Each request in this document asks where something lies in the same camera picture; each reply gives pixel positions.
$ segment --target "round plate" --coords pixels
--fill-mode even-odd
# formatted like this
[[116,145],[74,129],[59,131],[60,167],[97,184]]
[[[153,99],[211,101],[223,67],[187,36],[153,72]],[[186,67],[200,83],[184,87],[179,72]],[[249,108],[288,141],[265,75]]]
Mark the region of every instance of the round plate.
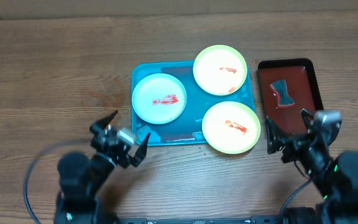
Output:
[[214,105],[206,112],[203,134],[215,149],[238,154],[256,144],[260,136],[260,122],[248,106],[226,101]]
[[207,93],[220,96],[240,89],[247,72],[243,56],[225,45],[207,47],[198,54],[193,66],[197,84]]
[[175,77],[158,73],[142,79],[132,93],[132,106],[146,122],[165,124],[178,118],[186,106],[183,84]]

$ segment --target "beige backdrop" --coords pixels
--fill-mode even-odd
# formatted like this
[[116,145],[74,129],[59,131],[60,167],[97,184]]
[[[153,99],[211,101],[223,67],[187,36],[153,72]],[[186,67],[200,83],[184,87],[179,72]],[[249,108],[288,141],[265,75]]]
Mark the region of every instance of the beige backdrop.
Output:
[[0,19],[358,9],[358,0],[0,0]]

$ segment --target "yellow plate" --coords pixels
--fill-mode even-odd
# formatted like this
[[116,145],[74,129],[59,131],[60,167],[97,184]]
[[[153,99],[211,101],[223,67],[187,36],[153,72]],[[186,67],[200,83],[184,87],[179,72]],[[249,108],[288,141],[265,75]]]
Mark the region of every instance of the yellow plate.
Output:
[[243,56],[225,45],[207,47],[198,54],[193,66],[196,83],[207,93],[218,96],[240,89],[247,72]]
[[203,134],[216,150],[238,154],[256,144],[260,136],[260,122],[248,106],[226,101],[214,105],[206,112]]

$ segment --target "wooden table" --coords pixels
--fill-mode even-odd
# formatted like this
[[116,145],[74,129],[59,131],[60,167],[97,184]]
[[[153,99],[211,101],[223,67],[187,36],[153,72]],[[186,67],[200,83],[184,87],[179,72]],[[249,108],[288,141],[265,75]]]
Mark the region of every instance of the wooden table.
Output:
[[[130,126],[136,65],[191,60],[214,44],[236,48],[248,65],[310,58],[325,108],[342,111],[331,155],[358,150],[358,11],[0,21],[0,223],[32,223],[22,181],[42,148],[90,138],[89,125],[112,110],[119,110],[115,125]],[[42,158],[32,174],[29,198],[42,223],[55,213],[57,162],[74,149],[92,153],[87,145],[62,149]],[[246,155],[223,155],[206,144],[153,147],[140,167],[115,170],[100,193],[122,218],[277,213],[305,182],[280,156],[267,154],[264,128]],[[291,206],[321,200],[310,185]]]

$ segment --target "sponge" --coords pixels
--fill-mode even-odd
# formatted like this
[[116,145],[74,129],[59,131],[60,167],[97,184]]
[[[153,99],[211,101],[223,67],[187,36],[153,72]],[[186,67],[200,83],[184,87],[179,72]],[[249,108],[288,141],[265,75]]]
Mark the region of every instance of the sponge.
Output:
[[287,82],[285,80],[278,80],[270,84],[270,88],[273,90],[277,97],[277,108],[288,108],[293,106],[295,102],[288,94]]

